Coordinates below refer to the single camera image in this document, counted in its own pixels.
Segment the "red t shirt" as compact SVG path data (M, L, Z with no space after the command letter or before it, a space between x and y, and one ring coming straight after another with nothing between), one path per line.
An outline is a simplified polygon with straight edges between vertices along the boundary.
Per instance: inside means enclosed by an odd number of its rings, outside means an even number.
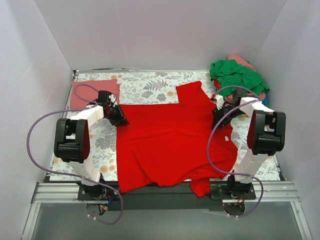
M190 180L203 197L211 178L224 178L238 155L227 125L212 131L215 105L200 81L176 88L178 103L123 105L129 125L116 131L117 178L125 193L155 183L170 187Z

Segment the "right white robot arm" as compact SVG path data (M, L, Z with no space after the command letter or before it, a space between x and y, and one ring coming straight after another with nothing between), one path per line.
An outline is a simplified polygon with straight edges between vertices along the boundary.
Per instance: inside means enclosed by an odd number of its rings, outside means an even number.
M211 196L218 199L253 196L253 177L269 157L284 148L286 114L266 107L258 95L244 87L237 87L233 91L231 102L226 102L217 93L210 100L216 105L212 111L213 130L227 126L240 114L250 117L246 139L248 149L227 181L211 187Z

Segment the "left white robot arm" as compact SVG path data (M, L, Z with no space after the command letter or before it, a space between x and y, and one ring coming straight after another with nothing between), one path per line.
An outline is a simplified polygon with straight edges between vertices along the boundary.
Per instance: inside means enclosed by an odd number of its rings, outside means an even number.
M94 102L97 106L88 105L88 109L71 118L57 120L53 151L57 158L72 167L75 174L80 176L79 185L84 193L95 200L101 200L107 195L107 189L101 184L105 182L102 174L89 159L89 128L103 118L108 119L115 127L126 126L129 121L117 103L115 94L100 90Z

